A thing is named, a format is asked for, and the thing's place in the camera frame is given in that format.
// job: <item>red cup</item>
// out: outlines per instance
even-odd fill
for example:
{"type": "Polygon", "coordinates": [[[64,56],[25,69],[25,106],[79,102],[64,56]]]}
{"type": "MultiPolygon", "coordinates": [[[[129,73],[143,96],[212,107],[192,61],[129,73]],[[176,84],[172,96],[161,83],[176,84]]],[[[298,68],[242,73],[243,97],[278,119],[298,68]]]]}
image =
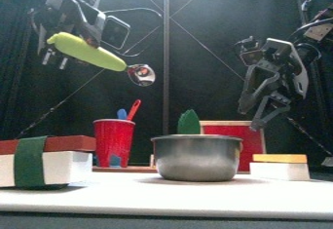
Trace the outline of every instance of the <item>red cup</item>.
{"type": "Polygon", "coordinates": [[[93,121],[99,167],[108,168],[112,157],[119,159],[121,168],[127,167],[133,126],[133,122],[120,119],[93,121]]]}

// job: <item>white table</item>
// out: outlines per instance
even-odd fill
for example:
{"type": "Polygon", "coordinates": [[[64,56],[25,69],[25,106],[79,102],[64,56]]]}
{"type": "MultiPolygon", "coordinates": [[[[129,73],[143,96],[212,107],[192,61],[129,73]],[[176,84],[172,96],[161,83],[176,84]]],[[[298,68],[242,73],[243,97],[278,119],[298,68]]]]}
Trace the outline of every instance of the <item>white table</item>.
{"type": "Polygon", "coordinates": [[[0,189],[0,211],[252,220],[333,220],[333,182],[236,174],[227,182],[181,182],[157,173],[93,172],[54,191],[0,189]]]}

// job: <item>green object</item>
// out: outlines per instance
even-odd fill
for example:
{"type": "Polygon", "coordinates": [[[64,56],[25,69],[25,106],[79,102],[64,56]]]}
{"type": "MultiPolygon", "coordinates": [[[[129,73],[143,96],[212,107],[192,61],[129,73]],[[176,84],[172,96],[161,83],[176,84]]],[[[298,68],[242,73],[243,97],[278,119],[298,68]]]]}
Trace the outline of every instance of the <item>green object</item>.
{"type": "Polygon", "coordinates": [[[192,109],[188,109],[177,120],[177,134],[199,134],[200,122],[199,117],[192,109]]]}
{"type": "Polygon", "coordinates": [[[66,32],[54,34],[48,40],[56,49],[65,55],[77,58],[101,68],[123,71],[125,62],[101,47],[91,47],[85,41],[66,32]]]}
{"type": "Polygon", "coordinates": [[[14,154],[14,181],[17,187],[45,185],[42,171],[42,151],[46,136],[22,138],[14,154]]]}

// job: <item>metal bowl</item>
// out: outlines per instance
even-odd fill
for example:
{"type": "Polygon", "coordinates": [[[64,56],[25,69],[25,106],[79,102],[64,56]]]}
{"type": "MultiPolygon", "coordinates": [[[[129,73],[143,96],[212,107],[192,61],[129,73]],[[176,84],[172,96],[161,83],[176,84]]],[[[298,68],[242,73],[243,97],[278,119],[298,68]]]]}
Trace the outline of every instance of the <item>metal bowl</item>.
{"type": "Polygon", "coordinates": [[[157,173],[180,181],[226,181],[239,165],[242,139],[212,134],[171,134],[151,138],[157,173]]]}

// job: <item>green ribbon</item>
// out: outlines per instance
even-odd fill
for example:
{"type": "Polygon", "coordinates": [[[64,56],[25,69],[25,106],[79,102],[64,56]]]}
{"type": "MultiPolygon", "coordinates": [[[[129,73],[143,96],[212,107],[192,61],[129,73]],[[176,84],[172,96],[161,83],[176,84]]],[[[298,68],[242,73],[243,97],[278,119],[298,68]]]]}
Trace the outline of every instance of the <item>green ribbon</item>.
{"type": "Polygon", "coordinates": [[[44,186],[42,151],[46,136],[22,138],[14,154],[14,181],[17,187],[44,186]]]}

